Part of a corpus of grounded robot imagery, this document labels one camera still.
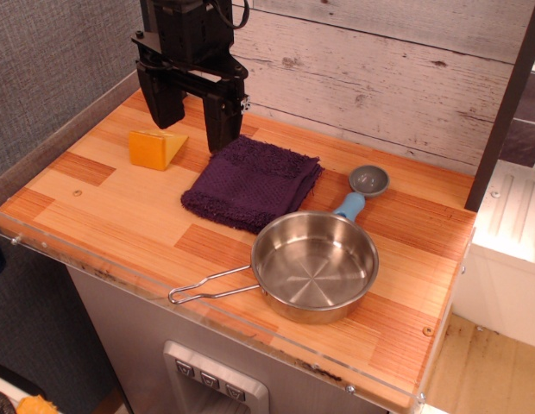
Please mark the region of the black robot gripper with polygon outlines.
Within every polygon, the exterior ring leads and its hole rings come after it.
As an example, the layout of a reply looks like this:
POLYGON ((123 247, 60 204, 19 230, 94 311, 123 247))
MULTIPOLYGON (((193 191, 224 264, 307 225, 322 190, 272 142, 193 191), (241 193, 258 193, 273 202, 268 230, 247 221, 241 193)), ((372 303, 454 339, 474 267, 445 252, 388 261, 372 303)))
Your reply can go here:
POLYGON ((132 37, 136 69, 149 113, 160 129, 185 117, 186 93, 203 98, 209 151, 239 137, 248 96, 247 69, 231 54, 234 32, 249 20, 249 2, 235 22, 231 1, 154 1, 158 33, 132 37))

